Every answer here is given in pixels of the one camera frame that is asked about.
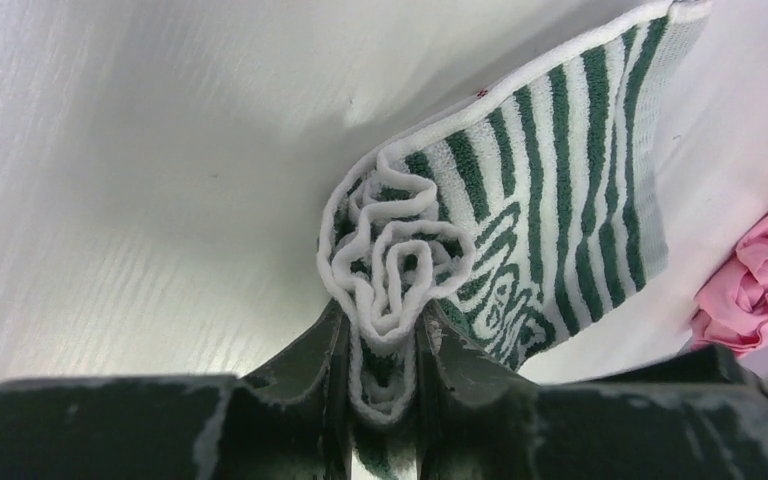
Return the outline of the green white striped towel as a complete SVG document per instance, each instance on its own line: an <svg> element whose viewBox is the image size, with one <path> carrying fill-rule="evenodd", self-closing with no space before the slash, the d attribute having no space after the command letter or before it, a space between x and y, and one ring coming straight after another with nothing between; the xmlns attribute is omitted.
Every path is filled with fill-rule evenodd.
<svg viewBox="0 0 768 480"><path fill-rule="evenodd" d="M510 370L598 322L667 262L652 149L708 1L654 1L519 67L362 157L323 211L316 262L350 321L362 465L398 478L387 431L418 388L429 303Z"/></svg>

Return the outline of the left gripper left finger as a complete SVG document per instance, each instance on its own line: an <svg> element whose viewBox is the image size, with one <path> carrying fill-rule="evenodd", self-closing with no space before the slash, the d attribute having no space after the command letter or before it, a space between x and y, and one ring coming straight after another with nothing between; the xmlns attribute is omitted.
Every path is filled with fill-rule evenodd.
<svg viewBox="0 0 768 480"><path fill-rule="evenodd" d="M243 377L0 383L0 479L346 479L349 326L330 303Z"/></svg>

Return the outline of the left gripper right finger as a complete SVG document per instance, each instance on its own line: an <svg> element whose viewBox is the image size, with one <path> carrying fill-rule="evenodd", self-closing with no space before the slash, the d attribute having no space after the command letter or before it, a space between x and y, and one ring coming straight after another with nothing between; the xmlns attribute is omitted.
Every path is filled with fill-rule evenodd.
<svg viewBox="0 0 768 480"><path fill-rule="evenodd" d="M422 479L768 479L768 389L725 348L541 385L436 303L415 343Z"/></svg>

